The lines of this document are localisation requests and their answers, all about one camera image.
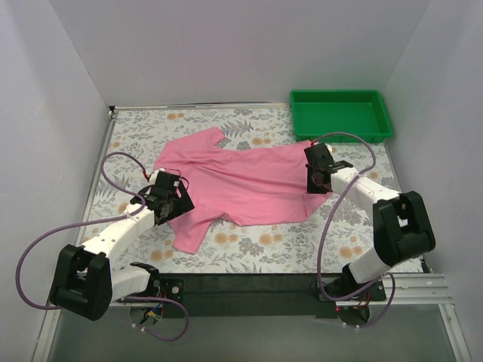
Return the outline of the pink t shirt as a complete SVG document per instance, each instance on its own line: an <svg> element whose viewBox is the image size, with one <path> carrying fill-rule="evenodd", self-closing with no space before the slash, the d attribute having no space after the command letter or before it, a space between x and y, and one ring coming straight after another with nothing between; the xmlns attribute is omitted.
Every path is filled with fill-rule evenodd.
<svg viewBox="0 0 483 362"><path fill-rule="evenodd" d="M309 142L231 150L218 147L223 138L212 127L172 140L154 163L189 182L195 207L169 222L181 252L196 253L216 219L239 226L303 222L328 198L306 190Z"/></svg>

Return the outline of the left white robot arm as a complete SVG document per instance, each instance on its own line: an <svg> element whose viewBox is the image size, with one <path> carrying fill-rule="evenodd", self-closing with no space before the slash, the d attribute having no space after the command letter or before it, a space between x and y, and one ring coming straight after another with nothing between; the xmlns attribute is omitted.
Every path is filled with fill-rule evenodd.
<svg viewBox="0 0 483 362"><path fill-rule="evenodd" d="M193 210L185 184L181 176L157 170L131 199L121 220L79 246L65 246L58 256L50 303L96 321L111 302L130 295L155 300L161 291L157 268L133 262L115 271L112 264L143 233Z"/></svg>

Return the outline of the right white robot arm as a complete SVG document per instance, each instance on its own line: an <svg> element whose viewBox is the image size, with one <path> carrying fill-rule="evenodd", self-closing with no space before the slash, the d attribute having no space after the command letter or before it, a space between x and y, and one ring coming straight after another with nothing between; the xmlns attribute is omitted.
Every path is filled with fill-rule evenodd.
<svg viewBox="0 0 483 362"><path fill-rule="evenodd" d="M317 277L324 298L334 301L362 298L369 286L393 267L435 249L435 236L422 196L401 193L363 176L347 161L334 161L324 143L304 150L307 191L336 193L337 204L349 199L372 219L373 246L343 267L330 283Z"/></svg>

